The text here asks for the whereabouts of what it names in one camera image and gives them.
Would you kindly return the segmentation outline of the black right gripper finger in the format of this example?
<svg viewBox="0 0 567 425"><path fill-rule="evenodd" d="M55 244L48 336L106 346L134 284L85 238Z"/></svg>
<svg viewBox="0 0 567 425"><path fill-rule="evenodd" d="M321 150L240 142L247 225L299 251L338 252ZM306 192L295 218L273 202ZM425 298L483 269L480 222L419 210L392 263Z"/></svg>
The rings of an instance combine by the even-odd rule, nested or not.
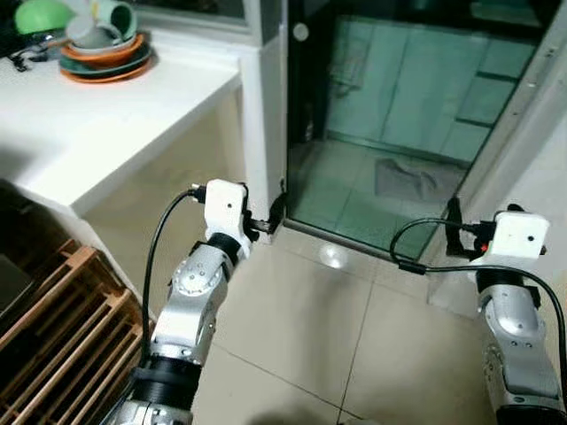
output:
<svg viewBox="0 0 567 425"><path fill-rule="evenodd" d="M446 207L446 253L449 258L462 258L464 244L461 240L462 212L459 197L453 196Z"/></svg>

